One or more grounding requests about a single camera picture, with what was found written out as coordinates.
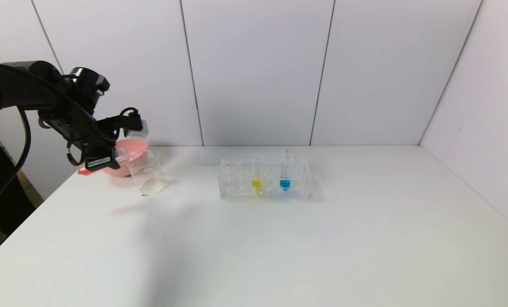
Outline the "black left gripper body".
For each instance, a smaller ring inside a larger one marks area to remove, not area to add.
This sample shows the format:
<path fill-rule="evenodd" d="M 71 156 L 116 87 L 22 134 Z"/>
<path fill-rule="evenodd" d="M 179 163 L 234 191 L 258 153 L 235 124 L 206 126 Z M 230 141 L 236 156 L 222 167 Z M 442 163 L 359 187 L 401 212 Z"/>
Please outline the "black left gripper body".
<path fill-rule="evenodd" d="M 81 161 L 89 171 L 98 171 L 104 168 L 119 169 L 116 160 L 116 142 L 100 135 L 88 135 L 74 138 L 74 146 L 81 151 Z"/>

